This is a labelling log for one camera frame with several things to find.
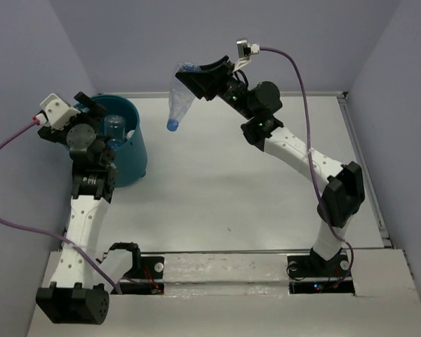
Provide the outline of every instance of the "gray wall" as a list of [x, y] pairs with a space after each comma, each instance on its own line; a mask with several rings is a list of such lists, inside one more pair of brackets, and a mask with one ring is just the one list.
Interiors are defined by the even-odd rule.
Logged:
[[421, 0], [403, 0], [349, 94], [387, 228], [421, 297]]
[[[311, 91], [347, 90], [399, 0], [50, 0], [99, 91], [168, 91], [178, 61], [204, 64], [235, 41], [287, 50]], [[277, 55], [247, 67], [251, 82], [269, 79], [299, 90]]]
[[[46, 0], [0, 1], [0, 142], [52, 91], [94, 91]], [[0, 154], [0, 215], [61, 233], [68, 216], [69, 158], [36, 129]], [[27, 335], [53, 240], [0, 225], [0, 337]]]

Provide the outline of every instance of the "blue bucket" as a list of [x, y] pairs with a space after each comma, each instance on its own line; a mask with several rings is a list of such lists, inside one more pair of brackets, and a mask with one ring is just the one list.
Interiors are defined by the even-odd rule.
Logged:
[[102, 105], [107, 114], [125, 118], [125, 134], [134, 130], [132, 136], [117, 149], [114, 160], [118, 170], [116, 187], [128, 186], [143, 177], [147, 169], [147, 150], [140, 130], [139, 112], [133, 103], [117, 95], [97, 95], [92, 100]]

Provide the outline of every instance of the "clear plastic bottle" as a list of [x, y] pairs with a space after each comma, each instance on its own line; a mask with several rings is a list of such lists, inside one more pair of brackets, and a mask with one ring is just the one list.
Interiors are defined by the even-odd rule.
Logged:
[[167, 129], [169, 131], [176, 131], [178, 129], [182, 118], [184, 118], [195, 99], [195, 95], [175, 77], [176, 72], [180, 70], [194, 71], [200, 70], [200, 68], [191, 62], [181, 62], [176, 65], [171, 79], [170, 96], [168, 99], [170, 113], [168, 114]]
[[112, 139], [107, 143], [114, 151], [117, 151], [126, 141], [126, 120], [116, 114], [108, 114], [104, 120], [105, 135]]

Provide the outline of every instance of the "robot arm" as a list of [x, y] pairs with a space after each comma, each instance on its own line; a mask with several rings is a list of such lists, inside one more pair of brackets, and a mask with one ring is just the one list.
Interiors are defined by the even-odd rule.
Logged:
[[[223, 99], [248, 120], [241, 129], [249, 144], [286, 162], [310, 180], [306, 145], [274, 117], [282, 108], [278, 87], [264, 81], [249, 90], [233, 77], [234, 71], [249, 62], [251, 53], [259, 51], [259, 46], [250, 45], [246, 40], [238, 41], [237, 46], [240, 58], [235, 64], [225, 56], [210, 65], [200, 66], [199, 71], [180, 70], [176, 77], [197, 98], [212, 100], [218, 96]], [[365, 199], [361, 168], [354, 162], [344, 165], [315, 150], [312, 150], [312, 160], [330, 223], [335, 233], [343, 238], [350, 218]], [[342, 244], [325, 222], [321, 205], [317, 211], [321, 217], [319, 235], [304, 266], [308, 269], [305, 273], [310, 275], [332, 271], [340, 262]]]
[[[107, 315], [112, 285], [94, 270], [94, 255], [103, 218], [114, 192], [115, 152], [107, 146], [108, 137], [100, 135], [106, 109], [83, 93], [75, 99], [86, 112], [71, 107], [56, 94], [41, 103], [36, 116], [50, 125], [39, 129], [41, 138], [69, 148], [73, 160], [71, 212], [60, 261], [48, 288], [39, 288], [36, 303], [53, 323], [101, 324]], [[78, 252], [81, 248], [92, 260]], [[100, 269], [118, 284], [134, 266], [140, 267], [137, 244], [115, 244]]]

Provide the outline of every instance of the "white table surface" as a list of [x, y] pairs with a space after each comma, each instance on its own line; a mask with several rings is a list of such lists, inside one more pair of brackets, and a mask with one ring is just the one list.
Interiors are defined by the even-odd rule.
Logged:
[[[58, 260], [52, 253], [44, 286]], [[112, 295], [100, 326], [53, 324], [36, 307], [28, 337], [421, 337], [421, 303], [402, 251], [357, 250], [355, 296], [289, 295], [285, 261], [166, 254], [165, 295]]]
[[[132, 99], [148, 152], [147, 175], [116, 189], [98, 250], [137, 242], [142, 251], [309, 249], [319, 228], [311, 183], [244, 139], [245, 119], [219, 99], [196, 100], [166, 129], [167, 98]], [[302, 98], [275, 114], [305, 139]], [[313, 147], [355, 160], [336, 97], [310, 97]], [[369, 199], [347, 231], [354, 247], [382, 247]]]

